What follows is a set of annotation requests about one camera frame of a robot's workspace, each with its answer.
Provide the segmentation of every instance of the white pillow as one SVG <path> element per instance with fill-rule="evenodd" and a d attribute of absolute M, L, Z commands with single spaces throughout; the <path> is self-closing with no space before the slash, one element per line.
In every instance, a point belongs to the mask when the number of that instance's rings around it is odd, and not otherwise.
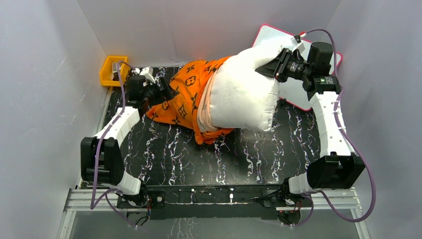
<path fill-rule="evenodd" d="M 210 96 L 212 125 L 270 131 L 279 83 L 255 72 L 273 60 L 282 49 L 281 39 L 272 39 L 232 56 L 216 71 Z"/>

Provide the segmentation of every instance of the pink border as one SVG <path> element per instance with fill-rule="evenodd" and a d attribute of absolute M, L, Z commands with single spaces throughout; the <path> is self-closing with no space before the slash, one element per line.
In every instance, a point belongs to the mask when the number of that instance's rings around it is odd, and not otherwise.
<path fill-rule="evenodd" d="M 271 25 L 268 25 L 268 24 L 262 24 L 262 25 L 261 25 L 261 27 L 259 28 L 258 34 L 256 34 L 256 37 L 255 37 L 255 40 L 253 41 L 252 46 L 253 46 L 253 45 L 255 45 L 256 39 L 258 38 L 258 35 L 259 35 L 259 33 L 261 32 L 262 27 L 264 27 L 264 26 L 268 26 L 268 27 L 271 27 L 271 28 L 276 29 L 276 30 L 278 30 L 278 31 L 282 31 L 282 32 L 284 32 L 284 33 L 286 33 L 286 34 L 289 34 L 289 35 L 291 35 L 291 36 L 294 36 L 294 35 L 293 35 L 293 34 L 291 34 L 290 32 L 287 32 L 287 31 L 284 31 L 284 30 L 278 29 L 278 28 L 276 28 L 276 27 L 274 27 L 274 26 L 271 26 Z M 340 55 L 340 60 L 338 61 L 338 64 L 337 64 L 337 66 L 339 66 L 339 65 L 340 65 L 340 63 L 343 61 L 343 55 L 342 55 L 340 52 L 337 52 L 337 54 L 339 54 L 339 55 Z M 303 111 L 310 111 L 310 110 L 312 109 L 312 108 L 309 108 L 308 110 L 305 110 L 305 109 L 302 109 L 301 107 L 299 107 L 299 106 L 297 106 L 297 105 L 295 105 L 295 104 L 293 104 L 293 103 L 291 103 L 291 102 L 289 102 L 289 101 L 287 101 L 287 100 L 286 100 L 286 102 L 288 102 L 288 103 L 289 103 L 289 104 L 291 104 L 291 105 L 294 105 L 295 107 L 297 107 L 297 108 L 299 108 L 299 109 L 301 109 L 301 110 L 303 110 Z"/>

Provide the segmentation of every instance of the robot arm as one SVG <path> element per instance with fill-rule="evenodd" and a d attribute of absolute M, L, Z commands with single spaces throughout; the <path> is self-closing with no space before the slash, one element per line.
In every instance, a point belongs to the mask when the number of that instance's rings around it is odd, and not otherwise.
<path fill-rule="evenodd" d="M 294 45 L 300 44 L 304 36 L 301 33 L 293 37 L 292 42 L 297 43 Z M 284 48 L 273 61 L 256 69 L 258 73 L 274 77 L 281 83 L 289 77 L 301 80 L 318 125 L 320 159 L 311 163 L 306 173 L 285 179 L 280 189 L 282 198 L 322 189 L 350 188 L 365 169 L 362 159 L 356 156 L 340 133 L 334 118 L 334 103 L 341 88 L 337 77 L 329 74 L 332 45 L 312 43 L 307 61 L 300 55 L 301 52 L 296 47 L 293 50 Z M 344 125 L 339 106 L 335 112 Z"/>
<path fill-rule="evenodd" d="M 143 204 L 146 200 L 145 184 L 128 174 L 124 169 L 120 146 L 130 130 L 139 122 L 148 106 L 160 104 L 174 98 L 175 92 L 164 78 L 156 81 L 152 77 L 152 68 L 142 71 L 133 69 L 127 77 L 127 102 L 124 111 L 117 110 L 110 122 L 93 137 L 85 137 L 81 142 L 81 173 L 84 181 L 94 181 L 95 153 L 98 141 L 107 128 L 100 148 L 98 183 L 121 191 L 134 204 Z"/>

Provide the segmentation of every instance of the white arm segment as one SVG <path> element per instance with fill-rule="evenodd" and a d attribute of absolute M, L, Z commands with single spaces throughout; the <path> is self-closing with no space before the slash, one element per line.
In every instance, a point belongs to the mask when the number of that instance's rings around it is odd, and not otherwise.
<path fill-rule="evenodd" d="M 117 109 L 116 115 L 110 120 L 110 122 L 94 137 L 100 138 L 101 135 L 104 133 L 106 128 L 113 122 L 113 120 L 117 117 L 117 115 L 121 112 L 121 108 Z M 123 143 L 124 138 L 130 132 L 132 127 L 135 126 L 140 120 L 139 111 L 133 107 L 125 107 L 124 112 L 121 114 L 121 117 L 117 120 L 116 123 L 110 128 L 110 130 L 105 135 L 104 139 L 114 138 L 117 139 L 119 147 L 121 143 Z"/>
<path fill-rule="evenodd" d="M 324 92 L 323 94 L 315 93 L 309 100 L 312 109 L 316 116 L 316 123 L 318 125 L 319 140 L 321 141 L 320 158 L 330 155 L 331 152 L 336 152 L 337 155 L 350 156 L 354 152 L 352 146 L 340 133 L 337 123 L 334 119 L 334 103 L 337 101 L 336 92 Z M 343 116 L 340 111 L 340 104 L 338 105 L 338 118 L 344 131 Z"/>
<path fill-rule="evenodd" d="M 123 177 L 119 184 L 111 185 L 108 183 L 102 183 L 102 185 L 109 188 L 117 188 L 126 195 L 138 195 L 141 188 L 141 180 L 133 177 L 132 175 L 124 172 Z"/>
<path fill-rule="evenodd" d="M 113 120 L 120 114 L 122 108 L 117 109 L 116 115 L 110 120 L 110 122 L 94 137 L 100 138 L 104 133 L 106 128 L 113 122 Z M 133 107 L 125 107 L 124 112 L 121 114 L 120 118 L 113 124 L 110 130 L 105 135 L 104 139 L 114 138 L 117 140 L 119 148 L 126 138 L 127 134 L 130 132 L 132 127 L 135 126 L 140 120 L 139 111 Z M 124 194 L 127 195 L 137 195 L 139 194 L 139 189 L 141 187 L 141 181 L 137 178 L 134 178 L 127 172 L 124 172 L 121 181 L 117 185 L 103 184 L 104 186 L 110 188 L 116 188 L 121 190 Z"/>

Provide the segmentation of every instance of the black marble surface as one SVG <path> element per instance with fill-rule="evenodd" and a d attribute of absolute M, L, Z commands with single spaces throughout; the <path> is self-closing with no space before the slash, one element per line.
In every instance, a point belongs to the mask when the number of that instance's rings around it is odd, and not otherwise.
<path fill-rule="evenodd" d="M 180 67 L 154 68 L 169 81 Z M 106 124 L 121 107 L 114 88 Z M 236 129 L 214 144 L 198 145 L 194 132 L 143 116 L 120 149 L 126 171 L 147 185 L 218 185 L 282 183 L 305 172 L 319 157 L 314 113 L 279 104 L 271 132 Z"/>

